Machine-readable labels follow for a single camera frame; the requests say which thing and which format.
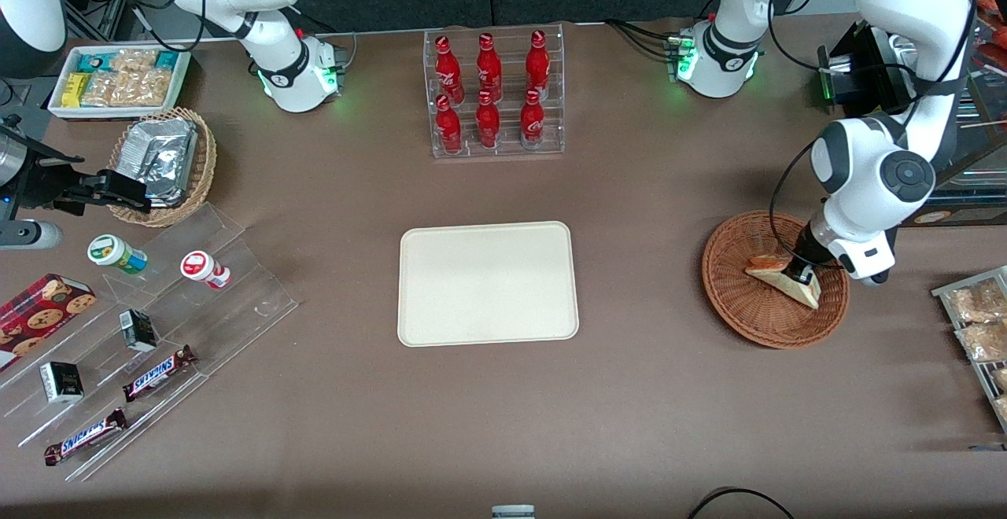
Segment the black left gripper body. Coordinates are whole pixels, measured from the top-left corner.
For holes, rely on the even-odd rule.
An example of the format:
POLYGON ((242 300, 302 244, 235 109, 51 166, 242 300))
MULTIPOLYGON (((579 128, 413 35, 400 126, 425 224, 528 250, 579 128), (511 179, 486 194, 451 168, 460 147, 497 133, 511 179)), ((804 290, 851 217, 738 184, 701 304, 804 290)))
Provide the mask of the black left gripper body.
POLYGON ((816 239, 812 222, 808 222, 792 246, 792 265, 827 266, 828 250, 816 239))

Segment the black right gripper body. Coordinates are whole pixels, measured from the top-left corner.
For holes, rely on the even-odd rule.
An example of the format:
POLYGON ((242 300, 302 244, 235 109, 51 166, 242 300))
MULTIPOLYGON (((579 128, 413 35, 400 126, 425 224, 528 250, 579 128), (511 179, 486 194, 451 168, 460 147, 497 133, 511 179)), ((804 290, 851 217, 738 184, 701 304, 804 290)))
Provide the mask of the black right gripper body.
POLYGON ((73 168, 85 160, 80 156, 66 156, 40 142, 15 140, 24 150, 21 167, 14 175, 14 210, 44 208, 69 215, 85 214, 82 201, 69 192, 78 188, 83 174, 73 168))

